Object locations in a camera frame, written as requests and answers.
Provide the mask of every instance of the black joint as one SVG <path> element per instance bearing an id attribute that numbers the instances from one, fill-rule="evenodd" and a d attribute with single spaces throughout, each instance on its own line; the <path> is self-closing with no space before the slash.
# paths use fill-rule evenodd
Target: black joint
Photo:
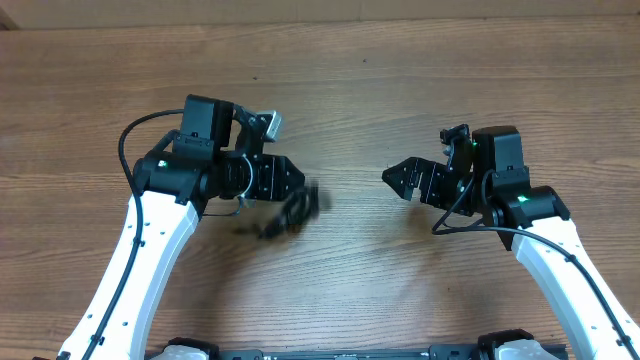
<path id="1" fill-rule="evenodd" d="M 189 338 L 174 338 L 167 344 L 167 346 L 171 345 L 181 345 L 201 350 L 209 356 L 209 359 L 217 359 L 220 353 L 218 346 L 215 344 Z"/>
<path id="2" fill-rule="evenodd" d="M 63 351 L 60 353 L 60 355 L 56 357 L 56 360 L 69 360 L 69 359 L 71 359 L 71 353 L 68 351 Z"/>
<path id="3" fill-rule="evenodd" d="M 618 344 L 618 346 L 624 346 L 625 344 L 631 344 L 631 336 L 625 335 L 625 336 L 622 337 L 622 340 L 617 339 L 616 340 L 616 344 Z"/>
<path id="4" fill-rule="evenodd" d="M 445 145 L 451 145 L 453 139 L 460 137 L 468 138 L 469 134 L 469 125 L 462 124 L 440 131 L 440 141 Z"/>
<path id="5" fill-rule="evenodd" d="M 91 335 L 91 341 L 96 341 L 96 335 Z M 98 345 L 102 345 L 104 344 L 104 336 L 100 338 L 100 340 L 98 341 Z"/>
<path id="6" fill-rule="evenodd" d="M 505 330 L 483 335 L 478 337 L 477 351 L 486 354 L 489 359 L 496 359 L 497 349 L 501 345 L 516 340 L 533 340 L 533 335 L 522 329 Z"/>

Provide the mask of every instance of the wooden wall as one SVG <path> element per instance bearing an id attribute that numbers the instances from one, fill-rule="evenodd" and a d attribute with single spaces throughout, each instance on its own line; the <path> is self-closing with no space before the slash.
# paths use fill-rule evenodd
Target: wooden wall
<path id="1" fill-rule="evenodd" d="M 0 0 L 19 29 L 631 15 L 640 0 Z"/>

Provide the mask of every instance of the black cable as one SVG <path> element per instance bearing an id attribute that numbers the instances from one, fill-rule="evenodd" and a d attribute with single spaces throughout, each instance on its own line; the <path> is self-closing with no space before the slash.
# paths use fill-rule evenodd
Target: black cable
<path id="1" fill-rule="evenodd" d="M 120 295 L 122 295 L 122 290 L 124 290 L 124 286 L 127 283 L 127 279 L 129 278 L 129 274 L 131 273 L 131 269 L 133 268 L 133 262 L 136 259 L 136 255 L 138 254 L 138 248 L 140 247 L 140 242 L 142 239 L 142 201 L 140 200 L 140 191 L 136 188 L 136 185 L 133 181 L 133 176 L 131 175 L 131 170 L 129 169 L 129 165 L 127 164 L 127 160 L 124 156 L 124 141 L 127 138 L 127 135 L 139 124 L 160 116 L 165 115 L 173 115 L 173 114 L 181 114 L 183 113 L 183 109 L 176 110 L 166 110 L 160 111 L 157 113 L 149 114 L 147 116 L 141 117 L 140 119 L 132 122 L 127 126 L 126 129 L 120 135 L 120 141 L 118 141 L 118 158 L 120 159 L 120 164 L 122 165 L 122 169 L 124 170 L 124 175 L 127 178 L 127 182 L 129 183 L 129 187 L 131 188 L 131 193 L 133 195 L 133 200 L 136 204 L 136 236 L 133 238 L 133 247 L 131 248 L 131 253 L 129 255 L 129 260 L 127 260 L 127 265 L 124 268 L 124 272 L 122 273 L 122 277 L 120 278 L 120 282 L 118 283 L 118 287 L 116 287 L 116 291 L 113 293 L 113 297 L 109 302 L 109 306 L 107 306 L 107 310 L 98 325 L 98 329 L 93 336 L 91 336 L 91 342 L 89 343 L 89 347 L 87 351 L 82 356 L 82 360 L 88 360 L 93 354 L 96 346 L 102 342 L 102 334 L 104 333 L 104 329 L 107 327 L 107 323 L 109 322 L 109 318 L 113 313 L 113 310 L 120 299 Z"/>
<path id="2" fill-rule="evenodd" d="M 616 316 L 613 313 L 613 310 L 611 310 L 609 303 L 604 298 L 604 295 L 600 291 L 600 288 L 598 288 L 598 285 L 596 284 L 595 280 L 593 280 L 593 277 L 591 277 L 591 274 L 589 274 L 587 269 L 585 269 L 584 266 L 580 263 L 580 261 L 578 261 L 578 258 L 575 255 L 569 253 L 567 250 L 565 250 L 561 246 L 557 245 L 551 240 L 545 239 L 540 235 L 537 235 L 525 230 L 511 229 L 511 228 L 505 228 L 505 227 L 499 227 L 499 226 L 471 226 L 471 227 L 458 228 L 458 229 L 444 229 L 444 230 L 434 231 L 433 234 L 446 235 L 446 234 L 477 232 L 477 231 L 508 232 L 512 234 L 526 236 L 528 238 L 537 240 L 547 245 L 548 247 L 554 249 L 555 251 L 559 252 L 560 254 L 562 254 L 562 256 L 565 257 L 565 261 L 572 263 L 578 269 L 578 271 L 582 274 L 582 276 L 584 276 L 584 279 L 587 281 L 587 283 L 591 287 L 591 290 L 593 290 L 593 293 L 596 295 L 596 298 L 598 298 L 598 302 L 600 302 L 602 309 L 607 314 L 607 317 L 609 318 L 609 321 L 611 321 L 611 324 L 613 324 L 613 327 L 616 330 L 616 333 L 618 333 L 618 336 L 620 337 L 620 341 L 627 348 L 627 350 L 631 354 L 631 357 L 634 360 L 640 360 L 640 357 L 638 357 L 638 353 L 636 352 L 636 350 L 631 344 L 631 337 L 625 334 L 624 330 L 622 330 L 622 326 L 620 326 L 620 323 L 618 322 L 618 319 L 616 319 Z"/>
<path id="3" fill-rule="evenodd" d="M 447 224 L 447 222 L 445 221 L 445 222 L 443 222 L 443 223 L 442 223 L 442 226 L 444 226 L 444 227 L 446 227 L 446 228 L 449 228 L 449 229 L 464 229 L 464 228 L 468 228 L 468 227 L 472 227 L 472 226 L 478 226 L 478 225 L 481 225 L 483 221 L 484 221 L 484 219 L 480 218 L 480 219 L 478 219 L 478 220 L 474 221 L 472 224 L 467 225 L 467 226 L 450 226 L 450 225 L 448 225 L 448 224 Z"/>
<path id="4" fill-rule="evenodd" d="M 473 188 L 473 177 L 471 178 L 471 180 L 469 180 L 469 183 L 462 191 L 462 194 L 458 196 L 458 198 L 453 203 L 453 205 L 451 205 L 449 210 L 447 210 L 447 212 L 444 213 L 444 215 L 442 215 L 442 217 L 438 221 L 436 221 L 436 224 L 433 225 L 433 228 L 431 228 L 431 232 L 438 230 L 440 225 L 442 225 L 442 223 L 444 223 L 444 221 L 449 217 L 449 215 L 451 215 L 451 213 L 458 207 L 458 205 L 460 205 L 462 200 L 464 200 L 464 198 L 467 196 L 467 194 L 469 194 L 472 188 Z"/>

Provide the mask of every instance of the wooden table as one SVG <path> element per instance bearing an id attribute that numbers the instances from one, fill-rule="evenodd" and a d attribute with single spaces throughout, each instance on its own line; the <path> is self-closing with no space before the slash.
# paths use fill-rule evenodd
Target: wooden table
<path id="1" fill-rule="evenodd" d="M 438 131 L 461 123 L 518 127 L 532 183 L 559 192 L 640 320 L 640 16 L 3 32 L 0 357 L 55 357 L 119 238 L 120 132 L 189 93 L 280 110 L 282 138 L 265 150 L 317 179 L 333 207 L 274 244 L 236 233 L 270 206 L 203 220 L 149 349 L 174 336 L 407 348 L 509 328 L 566 343 L 497 235 L 433 237 L 442 211 L 380 180 L 409 156 L 443 161 Z M 130 162 L 179 121 L 136 129 Z"/>

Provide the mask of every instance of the white arm link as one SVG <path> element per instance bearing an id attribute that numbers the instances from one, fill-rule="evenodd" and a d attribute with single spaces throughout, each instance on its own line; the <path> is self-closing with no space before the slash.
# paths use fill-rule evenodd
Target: white arm link
<path id="1" fill-rule="evenodd" d="M 191 203 L 176 204 L 172 195 L 146 191 L 142 197 L 144 226 L 142 241 L 131 274 L 103 333 L 92 360 L 143 359 L 151 322 L 162 297 L 176 258 L 198 225 L 198 215 Z M 91 335 L 107 309 L 122 277 L 136 233 L 136 209 L 133 197 L 120 241 L 113 253 L 100 286 L 60 353 L 81 359 Z"/>
<path id="2" fill-rule="evenodd" d="M 640 329 L 622 308 L 582 247 L 573 221 L 559 217 L 536 220 L 526 231 L 540 235 L 574 254 L 600 288 L 624 332 L 640 349 Z M 631 359 L 602 309 L 593 290 L 565 257 L 548 246 L 522 235 L 513 237 L 512 250 L 551 305 L 578 359 Z"/>

